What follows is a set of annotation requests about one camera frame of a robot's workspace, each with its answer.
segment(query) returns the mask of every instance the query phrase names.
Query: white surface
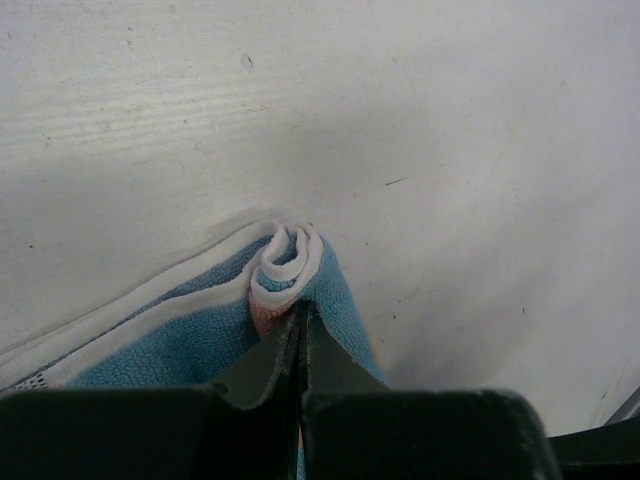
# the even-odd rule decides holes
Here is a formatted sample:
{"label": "white surface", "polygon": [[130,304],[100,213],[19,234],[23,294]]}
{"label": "white surface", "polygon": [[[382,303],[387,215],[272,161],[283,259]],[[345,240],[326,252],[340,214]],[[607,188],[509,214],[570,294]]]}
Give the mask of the white surface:
{"label": "white surface", "polygon": [[640,384],[640,3],[171,1],[0,3],[0,351],[277,210],[394,385]]}

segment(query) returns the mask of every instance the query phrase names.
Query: towel fold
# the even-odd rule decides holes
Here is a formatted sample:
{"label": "towel fold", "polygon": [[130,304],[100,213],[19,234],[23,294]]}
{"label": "towel fold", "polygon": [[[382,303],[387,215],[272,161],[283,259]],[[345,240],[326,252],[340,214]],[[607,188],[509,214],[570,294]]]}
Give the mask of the towel fold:
{"label": "towel fold", "polygon": [[0,391],[202,383],[299,299],[315,301],[332,335],[382,379],[331,246],[311,225],[265,220],[0,355]]}

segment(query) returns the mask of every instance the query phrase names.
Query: folded cloth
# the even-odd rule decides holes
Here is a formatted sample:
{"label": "folded cloth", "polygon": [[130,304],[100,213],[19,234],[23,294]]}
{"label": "folded cloth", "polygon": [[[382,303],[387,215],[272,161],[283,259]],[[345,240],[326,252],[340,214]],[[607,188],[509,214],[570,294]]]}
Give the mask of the folded cloth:
{"label": "folded cloth", "polygon": [[296,300],[382,380],[336,254],[311,225],[251,224],[129,294],[0,355],[0,392],[205,382]]}

